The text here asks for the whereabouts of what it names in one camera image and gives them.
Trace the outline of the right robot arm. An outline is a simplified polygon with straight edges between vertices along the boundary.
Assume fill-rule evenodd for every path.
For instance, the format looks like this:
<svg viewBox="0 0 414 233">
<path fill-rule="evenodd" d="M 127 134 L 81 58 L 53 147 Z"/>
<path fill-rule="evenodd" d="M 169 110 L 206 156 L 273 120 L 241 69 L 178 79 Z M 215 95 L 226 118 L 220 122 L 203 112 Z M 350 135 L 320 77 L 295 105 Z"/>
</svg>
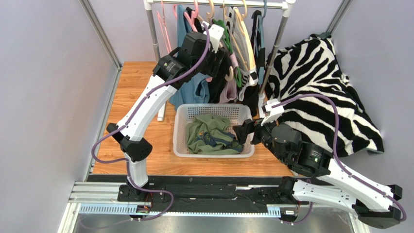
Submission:
<svg viewBox="0 0 414 233">
<path fill-rule="evenodd" d="M 402 197 L 400 186 L 382 185 L 367 178 L 358 181 L 356 173 L 352 170 L 346 173 L 347 167 L 341 166 L 331 152 L 304 142 L 301 133 L 290 126 L 248 119 L 242 125 L 233 126 L 233 130 L 239 143 L 245 144 L 251 134 L 250 144 L 263 144 L 290 170 L 330 184 L 318 186 L 284 177 L 277 189 L 281 199 L 329 205 L 378 229 L 398 225 L 405 216 L 394 203 Z"/>
</svg>

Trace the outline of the thin pink wire hanger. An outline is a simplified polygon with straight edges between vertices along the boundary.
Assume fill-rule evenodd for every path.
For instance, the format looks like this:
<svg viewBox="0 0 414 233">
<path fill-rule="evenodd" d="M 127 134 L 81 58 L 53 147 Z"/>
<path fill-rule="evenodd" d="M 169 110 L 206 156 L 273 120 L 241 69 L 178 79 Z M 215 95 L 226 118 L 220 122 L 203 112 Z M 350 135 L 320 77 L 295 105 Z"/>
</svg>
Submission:
<svg viewBox="0 0 414 233">
<path fill-rule="evenodd" d="M 158 23 L 161 29 L 161 34 L 163 36 L 163 40 L 165 43 L 166 51 L 167 53 L 170 53 L 172 51 L 172 46 L 171 46 L 171 42 L 170 42 L 170 38 L 168 34 L 167 23 L 165 20 L 165 8 L 164 8 L 163 1 L 161 0 L 160 2 L 161 2 L 162 14 L 159 11 L 157 11 L 157 19 L 158 19 Z"/>
</svg>

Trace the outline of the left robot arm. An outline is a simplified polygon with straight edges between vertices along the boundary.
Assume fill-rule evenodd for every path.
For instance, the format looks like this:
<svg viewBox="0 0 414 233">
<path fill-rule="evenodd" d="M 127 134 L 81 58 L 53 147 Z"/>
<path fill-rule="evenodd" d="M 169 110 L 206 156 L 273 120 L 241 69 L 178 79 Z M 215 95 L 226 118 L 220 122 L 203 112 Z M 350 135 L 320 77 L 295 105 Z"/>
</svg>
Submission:
<svg viewBox="0 0 414 233">
<path fill-rule="evenodd" d="M 220 47 L 223 32 L 209 29 L 185 35 L 180 47 L 161 57 L 144 92 L 118 123 L 107 126 L 109 136 L 119 144 L 127 162 L 127 180 L 138 193 L 150 193 L 146 159 L 152 145 L 144 134 L 160 108 L 196 74 L 217 75 L 225 50 Z"/>
</svg>

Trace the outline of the green tank top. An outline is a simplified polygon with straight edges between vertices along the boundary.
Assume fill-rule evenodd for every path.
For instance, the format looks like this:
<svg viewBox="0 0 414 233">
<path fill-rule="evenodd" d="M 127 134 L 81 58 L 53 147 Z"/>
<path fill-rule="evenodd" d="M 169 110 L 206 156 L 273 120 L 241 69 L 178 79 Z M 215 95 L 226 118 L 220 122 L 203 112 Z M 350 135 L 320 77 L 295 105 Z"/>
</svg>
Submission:
<svg viewBox="0 0 414 233">
<path fill-rule="evenodd" d="M 233 155 L 243 151 L 236 136 L 227 131 L 230 120 L 224 116 L 198 115 L 186 126 L 187 149 L 192 154 Z"/>
</svg>

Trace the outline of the blue tank top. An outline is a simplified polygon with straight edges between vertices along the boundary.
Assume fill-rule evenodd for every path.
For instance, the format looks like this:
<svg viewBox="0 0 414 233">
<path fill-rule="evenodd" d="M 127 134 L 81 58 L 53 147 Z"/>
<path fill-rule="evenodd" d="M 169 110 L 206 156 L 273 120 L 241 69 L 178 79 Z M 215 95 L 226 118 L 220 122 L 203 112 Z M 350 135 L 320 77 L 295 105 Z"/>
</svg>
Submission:
<svg viewBox="0 0 414 233">
<path fill-rule="evenodd" d="M 177 5 L 177 46 L 181 47 L 185 36 L 192 32 L 190 23 L 185 17 L 187 12 L 182 5 Z M 174 105 L 174 110 L 182 104 L 208 103 L 210 93 L 208 88 L 207 76 L 201 73 L 195 75 L 190 81 L 184 83 L 180 89 L 169 99 L 170 104 Z"/>
</svg>

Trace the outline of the thick pink plastic hanger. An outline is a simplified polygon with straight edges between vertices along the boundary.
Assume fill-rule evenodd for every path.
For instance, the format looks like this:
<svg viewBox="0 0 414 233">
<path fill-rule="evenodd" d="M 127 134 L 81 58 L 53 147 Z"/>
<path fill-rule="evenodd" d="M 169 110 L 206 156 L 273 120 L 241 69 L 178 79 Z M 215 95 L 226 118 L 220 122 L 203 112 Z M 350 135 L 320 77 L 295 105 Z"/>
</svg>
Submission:
<svg viewBox="0 0 414 233">
<path fill-rule="evenodd" d="M 203 32 L 203 28 L 198 20 L 199 6 L 198 1 L 194 0 L 194 9 L 187 7 L 184 9 L 182 5 L 174 4 L 173 13 L 177 19 L 177 44 L 182 45 L 184 36 L 190 32 Z"/>
</svg>

